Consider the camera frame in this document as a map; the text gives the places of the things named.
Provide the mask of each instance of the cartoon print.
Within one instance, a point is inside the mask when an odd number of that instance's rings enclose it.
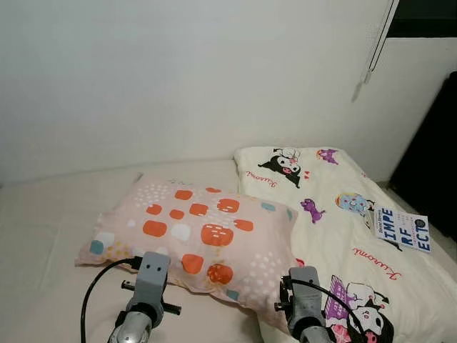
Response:
[[[333,163],[333,164],[338,164],[338,162],[335,160],[333,157],[333,154],[338,152],[338,150],[333,150],[333,149],[319,149],[316,152],[316,156],[318,159],[322,159],[324,161],[327,161],[328,163]]]
[[[274,155],[270,161],[263,164],[258,164],[263,168],[268,168],[274,172],[284,175],[290,182],[295,184],[295,187],[300,188],[301,167],[298,165],[300,152],[293,148],[273,149]]]
[[[361,323],[359,331],[353,317],[334,299],[327,297],[324,315],[328,333],[334,342],[362,343],[363,336],[370,343],[392,343],[393,325],[380,311],[388,299],[372,287],[350,282],[344,283],[335,275],[331,278],[330,292],[343,300]]]
[[[367,211],[374,211],[375,202],[367,200],[357,193],[342,193],[336,197],[335,203],[336,206],[340,207],[341,209],[345,209],[353,213],[359,213],[363,217],[363,221],[365,222],[366,227],[370,229],[371,220],[368,218],[369,213]],[[384,241],[392,244],[401,252],[403,251],[400,249],[400,246],[397,243],[388,241],[387,239],[384,239]]]
[[[324,211],[318,211],[316,208],[316,204],[312,199],[304,199],[300,202],[300,205],[303,207],[305,211],[308,211],[311,215],[311,221],[315,224],[318,220],[322,218],[322,214],[325,213]]]

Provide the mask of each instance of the pillow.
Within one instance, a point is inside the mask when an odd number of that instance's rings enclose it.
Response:
[[[251,308],[287,332],[273,303],[279,301],[280,277],[298,265],[290,243],[296,217],[276,202],[141,177],[99,217],[76,263],[167,254],[171,283]]]

